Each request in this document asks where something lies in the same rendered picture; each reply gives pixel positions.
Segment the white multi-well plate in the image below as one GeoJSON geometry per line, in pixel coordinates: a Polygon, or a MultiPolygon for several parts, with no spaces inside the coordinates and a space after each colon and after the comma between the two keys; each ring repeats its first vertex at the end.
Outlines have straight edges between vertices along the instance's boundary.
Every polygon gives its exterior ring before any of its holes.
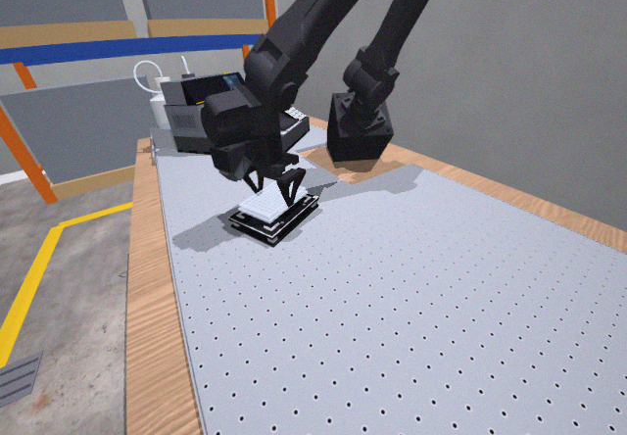
{"type": "MultiPolygon", "coordinates": [[[[294,204],[296,204],[307,194],[308,191],[306,190],[306,188],[303,186],[299,186],[294,204]]],[[[283,199],[283,196],[277,186],[276,181],[239,204],[238,208],[239,212],[260,219],[269,224],[271,224],[274,220],[280,217],[288,209],[289,208],[287,207],[283,199]]]]}

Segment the black rectangular pad with white corner marks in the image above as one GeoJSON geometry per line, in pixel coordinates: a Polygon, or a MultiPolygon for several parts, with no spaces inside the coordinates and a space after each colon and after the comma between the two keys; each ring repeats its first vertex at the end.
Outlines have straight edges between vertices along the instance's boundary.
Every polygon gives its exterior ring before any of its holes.
{"type": "Polygon", "coordinates": [[[271,247],[275,247],[319,206],[319,204],[316,203],[318,199],[318,196],[308,193],[271,224],[239,211],[228,217],[228,219],[233,221],[231,227],[271,247]]]}

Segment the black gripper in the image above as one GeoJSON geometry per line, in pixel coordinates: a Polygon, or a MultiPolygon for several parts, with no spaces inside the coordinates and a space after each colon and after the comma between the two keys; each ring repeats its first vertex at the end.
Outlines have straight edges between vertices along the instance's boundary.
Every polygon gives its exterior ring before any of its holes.
{"type": "Polygon", "coordinates": [[[254,193],[258,193],[264,188],[264,177],[276,180],[278,188],[283,196],[283,199],[288,208],[294,204],[294,200],[297,194],[297,190],[306,174],[305,169],[289,169],[285,172],[285,167],[292,164],[293,166],[299,163],[299,156],[295,154],[285,153],[282,150],[282,140],[280,128],[272,130],[271,134],[278,133],[281,161],[276,164],[266,167],[258,164],[251,163],[247,172],[245,173],[243,180],[251,187],[254,193]],[[256,167],[255,167],[256,166],[256,167]],[[258,188],[249,176],[250,173],[256,171],[258,176],[258,188]],[[284,173],[283,173],[284,172],[284,173]],[[291,197],[289,195],[289,187],[293,181],[293,187],[291,197]]]}

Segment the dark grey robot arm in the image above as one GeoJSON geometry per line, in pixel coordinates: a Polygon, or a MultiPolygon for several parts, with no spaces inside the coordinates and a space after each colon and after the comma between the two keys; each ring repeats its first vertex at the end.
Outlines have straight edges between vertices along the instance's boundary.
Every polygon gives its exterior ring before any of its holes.
{"type": "MultiPolygon", "coordinates": [[[[358,1],[296,0],[246,56],[246,85],[205,99],[202,126],[217,144],[209,148],[225,178],[241,181],[251,163],[270,167],[281,161],[278,133],[270,131],[280,128],[279,113],[290,110],[324,43],[358,1]]],[[[394,89],[398,56],[428,1],[393,0],[372,42],[345,69],[347,92],[355,93],[341,106],[360,132],[386,121],[380,104],[394,89]]]]}

